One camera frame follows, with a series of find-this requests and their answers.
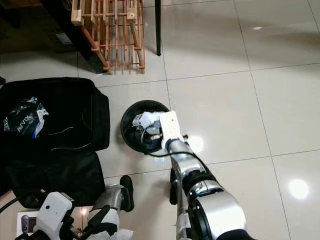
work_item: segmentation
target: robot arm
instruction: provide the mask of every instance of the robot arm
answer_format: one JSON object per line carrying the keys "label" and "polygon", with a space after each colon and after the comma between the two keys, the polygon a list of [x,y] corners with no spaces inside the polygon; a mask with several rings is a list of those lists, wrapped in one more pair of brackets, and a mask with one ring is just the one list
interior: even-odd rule
{"label": "robot arm", "polygon": [[237,200],[184,141],[176,112],[145,112],[141,116],[145,116],[145,122],[152,116],[151,125],[143,126],[144,129],[160,121],[161,146],[171,156],[171,185],[175,191],[170,194],[176,194],[174,204],[178,208],[176,239],[252,240]]}

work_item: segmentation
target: white tile floor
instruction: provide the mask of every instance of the white tile floor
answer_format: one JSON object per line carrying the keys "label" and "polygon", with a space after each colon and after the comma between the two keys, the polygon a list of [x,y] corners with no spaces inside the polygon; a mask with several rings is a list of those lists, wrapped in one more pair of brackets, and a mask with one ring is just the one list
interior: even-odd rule
{"label": "white tile floor", "polygon": [[[134,152],[119,131],[124,111],[146,99],[177,112],[194,151],[242,205],[254,238],[318,239],[320,1],[162,4],[158,57],[154,1],[145,1],[145,75],[97,75],[77,53],[45,50],[0,56],[0,76],[79,76],[109,97],[110,146],[98,155],[107,184],[131,174],[135,209],[120,217],[122,228],[134,230],[134,240],[175,239],[176,232],[170,160]],[[0,205],[11,198],[2,197]],[[86,225],[89,209],[74,212],[78,226]],[[16,203],[0,215],[1,240],[14,239],[20,210]]]}

